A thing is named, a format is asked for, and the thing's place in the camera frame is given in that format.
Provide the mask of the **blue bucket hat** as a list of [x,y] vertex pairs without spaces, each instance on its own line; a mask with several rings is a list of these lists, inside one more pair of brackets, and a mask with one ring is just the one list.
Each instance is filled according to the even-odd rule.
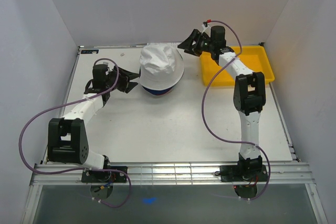
[[176,86],[176,83],[170,81],[165,74],[160,72],[150,73],[147,69],[140,68],[139,75],[139,84],[151,95],[172,91]]

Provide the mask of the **white bucket hat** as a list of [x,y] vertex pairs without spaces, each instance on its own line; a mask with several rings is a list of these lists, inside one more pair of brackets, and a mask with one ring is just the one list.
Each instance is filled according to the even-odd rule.
[[139,84],[152,91],[164,91],[174,87],[184,74],[182,55],[169,44],[143,47],[139,63]]

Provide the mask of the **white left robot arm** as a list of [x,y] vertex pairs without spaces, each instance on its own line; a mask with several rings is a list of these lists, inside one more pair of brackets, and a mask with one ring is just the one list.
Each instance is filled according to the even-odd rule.
[[48,124],[48,160],[54,163],[71,163],[93,169],[94,177],[105,182],[111,177],[108,158],[90,150],[86,126],[102,109],[114,90],[129,93],[138,84],[133,82],[138,73],[122,68],[110,69],[107,64],[95,64],[92,78],[87,82],[83,101],[61,118]]

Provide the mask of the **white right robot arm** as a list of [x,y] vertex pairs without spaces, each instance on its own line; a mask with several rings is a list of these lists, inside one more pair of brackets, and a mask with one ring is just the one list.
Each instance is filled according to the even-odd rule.
[[203,52],[210,53],[212,60],[235,80],[233,103],[241,124],[237,174],[242,180],[250,180],[263,165],[258,145],[259,119],[266,103],[265,76],[262,72],[248,68],[233,49],[226,45],[223,26],[213,26],[210,32],[208,35],[194,29],[177,47],[197,57]]

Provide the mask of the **blue label sticker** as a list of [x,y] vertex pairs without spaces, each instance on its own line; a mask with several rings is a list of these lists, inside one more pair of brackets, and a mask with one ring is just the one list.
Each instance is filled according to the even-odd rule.
[[98,54],[98,49],[85,49],[81,51],[81,54]]

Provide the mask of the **yellow plastic tray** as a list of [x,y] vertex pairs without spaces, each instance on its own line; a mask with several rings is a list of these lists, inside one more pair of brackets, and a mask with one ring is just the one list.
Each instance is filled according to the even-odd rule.
[[[211,58],[209,52],[201,54],[200,63],[202,71],[202,80],[205,86],[208,85],[211,78],[220,70]],[[243,46],[243,53],[239,56],[242,63],[254,72],[262,72],[265,76],[265,84],[269,84],[275,80],[274,73],[269,63],[266,51],[262,46]],[[235,84],[234,79],[230,74],[224,70],[212,82],[212,87],[233,87]]]

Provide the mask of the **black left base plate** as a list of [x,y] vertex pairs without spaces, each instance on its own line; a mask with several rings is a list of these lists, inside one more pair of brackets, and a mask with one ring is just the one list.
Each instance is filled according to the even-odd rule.
[[84,171],[81,177],[82,183],[126,183],[127,178],[121,172],[94,172]]

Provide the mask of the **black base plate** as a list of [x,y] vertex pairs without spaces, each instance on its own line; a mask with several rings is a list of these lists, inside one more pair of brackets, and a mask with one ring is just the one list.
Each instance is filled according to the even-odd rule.
[[82,183],[126,183],[127,178],[121,172],[94,172],[84,171],[81,177]]
[[238,169],[237,165],[222,165],[219,170],[214,173],[215,176],[221,178],[221,182],[249,182],[258,179],[259,182],[266,182],[268,173],[265,165],[259,172],[243,173]]

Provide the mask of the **aluminium frame rail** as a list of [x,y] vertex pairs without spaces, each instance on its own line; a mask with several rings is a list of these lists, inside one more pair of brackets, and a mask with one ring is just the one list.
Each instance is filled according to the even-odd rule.
[[[219,185],[224,184],[219,171],[224,163],[117,163],[126,166],[133,186],[145,185]],[[300,162],[272,162],[270,184],[313,184],[315,179],[309,164]],[[31,185],[98,185],[88,170],[72,170],[62,174],[33,174]]]

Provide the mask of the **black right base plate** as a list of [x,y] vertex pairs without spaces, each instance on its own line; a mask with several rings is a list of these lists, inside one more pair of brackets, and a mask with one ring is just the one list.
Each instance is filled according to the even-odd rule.
[[266,182],[268,173],[265,165],[259,172],[243,173],[238,169],[237,165],[222,165],[219,170],[214,173],[215,176],[221,178],[221,182],[249,182],[258,179],[259,182]]

